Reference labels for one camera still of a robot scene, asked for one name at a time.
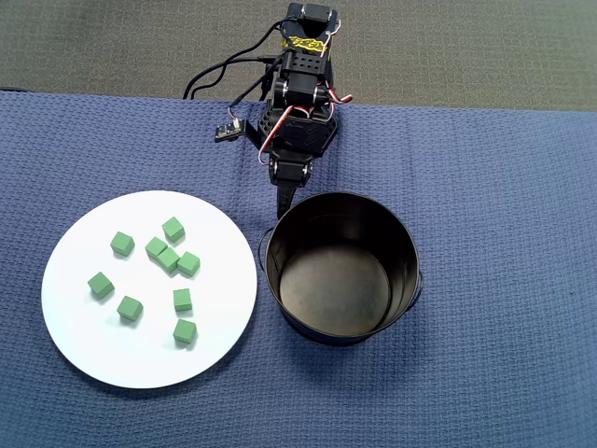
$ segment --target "textured fabric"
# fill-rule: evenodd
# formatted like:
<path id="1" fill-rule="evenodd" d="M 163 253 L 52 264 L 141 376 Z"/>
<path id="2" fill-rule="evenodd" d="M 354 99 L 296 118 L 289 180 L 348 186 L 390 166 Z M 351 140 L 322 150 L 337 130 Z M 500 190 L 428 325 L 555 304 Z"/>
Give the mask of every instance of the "textured fabric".
<path id="1" fill-rule="evenodd" d="M 180 98 L 289 3 L 0 0 L 0 86 Z M 359 104 L 597 110 L 595 0 L 314 3 L 340 13 L 335 81 Z M 256 54 L 279 51 L 280 40 Z M 199 98 L 235 98 L 262 74 L 261 63 L 233 65 Z"/>
<path id="2" fill-rule="evenodd" d="M 243 139 L 213 143 L 223 103 L 0 93 L 0 444 L 594 447 L 597 114 L 340 109 L 298 196 L 349 190 L 396 212 L 419 247 L 419 303 L 330 348 L 286 325 L 259 272 L 221 362 L 137 391 L 52 343 L 39 295 L 53 247 L 105 201 L 170 189 L 222 209 L 255 250 L 275 222 L 267 169 Z"/>

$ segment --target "yellow label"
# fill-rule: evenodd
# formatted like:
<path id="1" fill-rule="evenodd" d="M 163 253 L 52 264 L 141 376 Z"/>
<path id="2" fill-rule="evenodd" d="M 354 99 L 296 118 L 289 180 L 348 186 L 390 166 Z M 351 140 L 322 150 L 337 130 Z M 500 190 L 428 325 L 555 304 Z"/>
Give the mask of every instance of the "yellow label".
<path id="1" fill-rule="evenodd" d="M 296 35 L 291 35 L 289 37 L 290 41 L 295 45 L 295 47 L 299 47 L 301 49 L 307 49 L 309 51 L 317 51 L 321 52 L 324 49 L 325 42 L 321 40 L 309 39 L 309 38 L 302 38 Z M 285 39 L 282 40 L 282 47 L 287 47 L 288 43 Z"/>

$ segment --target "blue towel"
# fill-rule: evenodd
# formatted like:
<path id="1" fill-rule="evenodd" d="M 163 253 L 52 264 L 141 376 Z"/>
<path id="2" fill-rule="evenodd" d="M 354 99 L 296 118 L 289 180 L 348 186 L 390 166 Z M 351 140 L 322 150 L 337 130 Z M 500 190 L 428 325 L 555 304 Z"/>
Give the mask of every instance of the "blue towel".
<path id="1" fill-rule="evenodd" d="M 262 105 L 235 110 L 252 122 Z M 0 444 L 8 447 L 597 446 L 597 114 L 347 105 L 297 200 L 349 190 L 409 227 L 425 290 L 348 348 L 284 322 L 259 272 L 244 335 L 155 390 L 102 384 L 52 343 L 44 268 L 85 213 L 196 195 L 254 248 L 275 189 L 224 103 L 0 94 Z"/>

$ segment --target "gray floor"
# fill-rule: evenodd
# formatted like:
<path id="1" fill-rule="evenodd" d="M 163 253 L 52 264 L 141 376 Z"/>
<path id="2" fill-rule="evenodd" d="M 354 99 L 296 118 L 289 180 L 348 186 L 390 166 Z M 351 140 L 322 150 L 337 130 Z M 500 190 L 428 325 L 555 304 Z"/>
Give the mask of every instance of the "gray floor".
<path id="1" fill-rule="evenodd" d="M 340 94 L 360 104 L 597 110 L 595 0 L 336 0 Z M 0 85 L 180 97 L 287 0 L 0 0 Z M 258 54 L 280 48 L 274 36 Z M 262 73 L 231 67 L 201 98 Z"/>

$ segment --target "green foam cube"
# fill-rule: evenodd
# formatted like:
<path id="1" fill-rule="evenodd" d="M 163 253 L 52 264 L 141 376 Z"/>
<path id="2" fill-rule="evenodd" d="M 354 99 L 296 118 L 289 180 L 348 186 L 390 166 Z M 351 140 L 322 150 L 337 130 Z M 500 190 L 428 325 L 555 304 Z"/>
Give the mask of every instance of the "green foam cube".
<path id="1" fill-rule="evenodd" d="M 164 229 L 166 237 L 173 243 L 178 241 L 185 234 L 185 228 L 175 217 L 168 219 L 161 227 Z"/>
<path id="2" fill-rule="evenodd" d="M 114 290 L 114 285 L 112 285 L 112 282 L 103 273 L 95 274 L 87 284 L 100 299 L 103 299 Z"/>
<path id="3" fill-rule="evenodd" d="M 194 323 L 188 322 L 184 319 L 178 319 L 173 336 L 181 343 L 192 343 L 196 332 L 197 326 Z"/>
<path id="4" fill-rule="evenodd" d="M 117 254 L 128 257 L 134 247 L 134 241 L 129 235 L 125 235 L 121 231 L 116 232 L 116 236 L 112 239 L 112 250 Z"/>
<path id="5" fill-rule="evenodd" d="M 146 252 L 151 259 L 158 259 L 158 256 L 166 250 L 168 245 L 164 243 L 160 238 L 154 237 L 146 245 Z"/>
<path id="6" fill-rule="evenodd" d="M 195 275 L 195 272 L 200 266 L 201 261 L 199 260 L 199 257 L 194 256 L 190 252 L 185 252 L 185 254 L 178 261 L 178 271 L 185 273 L 189 277 Z"/>
<path id="7" fill-rule="evenodd" d="M 190 301 L 190 291 L 187 289 L 177 289 L 174 292 L 174 309 L 176 311 L 186 311 L 193 308 Z"/>
<path id="8" fill-rule="evenodd" d="M 124 296 L 124 299 L 122 299 L 122 302 L 117 309 L 119 315 L 126 317 L 133 322 L 137 320 L 137 317 L 139 317 L 139 314 L 141 314 L 142 310 L 143 305 L 141 302 L 136 301 L 129 296 Z"/>
<path id="9" fill-rule="evenodd" d="M 174 249 L 168 247 L 161 254 L 158 255 L 158 262 L 167 273 L 173 273 L 176 269 L 177 262 L 180 257 L 174 252 Z"/>

